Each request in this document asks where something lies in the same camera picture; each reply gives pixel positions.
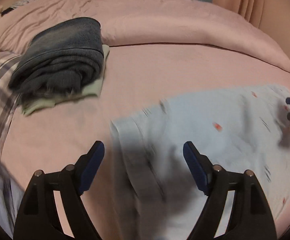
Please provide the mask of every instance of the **green folded garment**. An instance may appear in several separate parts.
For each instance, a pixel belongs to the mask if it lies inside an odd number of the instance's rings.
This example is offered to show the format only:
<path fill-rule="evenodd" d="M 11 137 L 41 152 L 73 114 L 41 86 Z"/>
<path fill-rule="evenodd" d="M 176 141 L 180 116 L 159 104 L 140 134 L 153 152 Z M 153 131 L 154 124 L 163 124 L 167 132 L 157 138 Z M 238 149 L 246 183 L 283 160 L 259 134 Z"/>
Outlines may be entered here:
<path fill-rule="evenodd" d="M 78 94 L 72 94 L 70 96 L 61 96 L 55 95 L 53 98 L 37 98 L 33 100 L 29 100 L 22 103 L 22 113 L 24 115 L 30 115 L 34 111 L 43 108 L 52 108 L 55 105 L 71 100 L 78 100 L 87 96 L 100 96 L 100 92 L 102 91 L 103 81 L 104 81 L 104 73 L 106 67 L 106 59 L 109 54 L 109 47 L 107 45 L 103 45 L 104 51 L 104 62 L 103 69 L 98 79 L 92 82 L 89 85 L 83 87 L 82 91 Z"/>

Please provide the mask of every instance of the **mattress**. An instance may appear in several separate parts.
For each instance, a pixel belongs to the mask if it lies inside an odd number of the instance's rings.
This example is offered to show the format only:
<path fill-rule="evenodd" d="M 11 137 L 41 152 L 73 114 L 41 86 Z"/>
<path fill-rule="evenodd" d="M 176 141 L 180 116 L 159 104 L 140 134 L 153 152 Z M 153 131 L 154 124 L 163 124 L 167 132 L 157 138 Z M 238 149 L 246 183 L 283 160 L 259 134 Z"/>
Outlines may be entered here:
<path fill-rule="evenodd" d="M 0 49 L 23 54 L 39 32 L 77 17 L 98 20 L 102 42 L 111 47 L 101 96 L 28 117 L 18 107 L 1 160 L 25 188 L 35 170 L 59 171 L 101 140 L 105 158 L 82 201 L 100 236 L 120 239 L 112 199 L 112 120 L 187 92 L 265 84 L 290 91 L 290 60 L 240 15 L 194 0 L 36 0 L 2 17 Z M 279 236 L 290 225 L 290 192 L 283 191 L 269 198 Z M 57 208 L 70 234 L 58 195 Z"/>
<path fill-rule="evenodd" d="M 29 117 L 17 108 L 1 156 L 26 187 L 35 170 L 61 170 L 75 163 L 95 140 L 104 142 L 105 159 L 91 189 L 82 196 L 103 239 L 119 239 L 112 205 L 111 120 L 186 92 L 268 83 L 290 90 L 290 73 L 242 53 L 205 45 L 112 47 L 106 69 L 99 99 L 68 102 Z M 290 225 L 290 197 L 285 205 L 281 202 L 274 204 L 280 209 L 275 219 L 278 235 Z M 58 198 L 64 230 L 70 233 L 59 203 Z"/>

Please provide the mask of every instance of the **pink bed sheet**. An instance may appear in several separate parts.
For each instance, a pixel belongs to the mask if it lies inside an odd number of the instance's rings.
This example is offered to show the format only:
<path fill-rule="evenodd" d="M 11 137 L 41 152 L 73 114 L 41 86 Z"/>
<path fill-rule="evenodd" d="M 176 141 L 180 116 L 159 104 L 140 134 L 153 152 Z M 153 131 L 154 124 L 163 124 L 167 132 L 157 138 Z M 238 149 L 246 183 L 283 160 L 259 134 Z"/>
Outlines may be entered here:
<path fill-rule="evenodd" d="M 186 92 L 269 83 L 290 90 L 290 73 L 226 49 L 185 44 L 111 47 L 100 98 L 63 103 L 29 117 L 18 108 L 1 160 L 25 188 L 35 170 L 61 170 L 95 140 L 103 141 L 105 159 L 82 200 L 100 236 L 120 239 L 112 204 L 111 120 Z M 63 211 L 60 217 L 70 232 Z M 275 224 L 278 235 L 290 225 L 290 197 Z"/>

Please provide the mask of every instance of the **folded clothes stack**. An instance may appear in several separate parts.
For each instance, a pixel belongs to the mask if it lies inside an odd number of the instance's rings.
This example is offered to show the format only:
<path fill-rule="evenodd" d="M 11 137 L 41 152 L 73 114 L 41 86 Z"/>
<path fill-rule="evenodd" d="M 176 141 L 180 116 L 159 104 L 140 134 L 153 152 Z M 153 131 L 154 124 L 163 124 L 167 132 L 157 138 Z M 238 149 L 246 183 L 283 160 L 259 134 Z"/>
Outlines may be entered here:
<path fill-rule="evenodd" d="M 25 115 L 88 95 L 99 96 L 109 47 L 98 21 L 80 17 L 39 33 L 11 76 Z"/>

